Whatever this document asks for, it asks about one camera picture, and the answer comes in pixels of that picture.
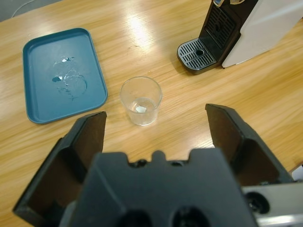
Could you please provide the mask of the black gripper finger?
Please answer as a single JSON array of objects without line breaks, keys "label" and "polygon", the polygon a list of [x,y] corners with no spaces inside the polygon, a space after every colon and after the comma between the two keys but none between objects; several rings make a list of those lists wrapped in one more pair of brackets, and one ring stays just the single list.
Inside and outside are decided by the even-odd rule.
[{"label": "black gripper finger", "polygon": [[106,112],[76,120],[56,142],[13,208],[29,224],[58,224],[76,200],[93,157],[103,150]]},{"label": "black gripper finger", "polygon": [[206,104],[213,145],[219,148],[242,186],[292,183],[293,178],[256,131],[236,110]]}]

